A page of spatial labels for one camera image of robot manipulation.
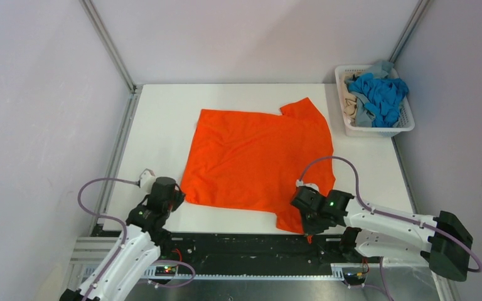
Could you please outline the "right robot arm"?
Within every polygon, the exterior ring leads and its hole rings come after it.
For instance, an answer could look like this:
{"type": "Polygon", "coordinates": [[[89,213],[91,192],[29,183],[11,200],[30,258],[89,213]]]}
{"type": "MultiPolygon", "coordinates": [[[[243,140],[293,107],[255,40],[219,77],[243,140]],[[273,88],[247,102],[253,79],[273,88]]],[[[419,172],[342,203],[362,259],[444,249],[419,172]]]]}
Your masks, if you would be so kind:
{"type": "Polygon", "coordinates": [[[473,237],[453,213],[431,216],[370,203],[362,206],[350,193],[332,190],[325,196],[314,186],[299,186],[291,206],[300,212],[305,235],[344,227],[339,251],[346,261],[361,256],[392,258],[425,263],[432,272],[456,282],[467,279],[473,237]]]}

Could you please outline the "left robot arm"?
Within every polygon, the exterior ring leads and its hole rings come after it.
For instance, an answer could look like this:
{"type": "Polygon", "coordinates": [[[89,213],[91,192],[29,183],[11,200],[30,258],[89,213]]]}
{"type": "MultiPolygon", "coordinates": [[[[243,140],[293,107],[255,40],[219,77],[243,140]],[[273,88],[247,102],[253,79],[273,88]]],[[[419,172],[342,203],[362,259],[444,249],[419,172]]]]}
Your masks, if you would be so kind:
{"type": "Polygon", "coordinates": [[[93,274],[76,290],[66,289],[60,300],[125,300],[149,266],[172,255],[171,233],[164,226],[185,200],[184,192],[170,177],[142,175],[129,184],[146,195],[126,220],[102,215],[119,223],[122,231],[93,274]]]}

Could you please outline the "orange t shirt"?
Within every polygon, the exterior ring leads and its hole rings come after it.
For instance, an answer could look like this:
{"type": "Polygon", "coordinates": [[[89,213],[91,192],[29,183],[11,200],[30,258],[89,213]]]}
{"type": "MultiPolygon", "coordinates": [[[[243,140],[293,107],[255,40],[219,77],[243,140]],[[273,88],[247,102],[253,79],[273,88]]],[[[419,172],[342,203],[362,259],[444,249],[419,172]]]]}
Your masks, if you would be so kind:
{"type": "Polygon", "coordinates": [[[323,194],[335,184],[328,123],[304,98],[279,114],[203,109],[181,180],[189,203],[273,213],[279,230],[301,234],[292,206],[297,180],[323,194]]]}

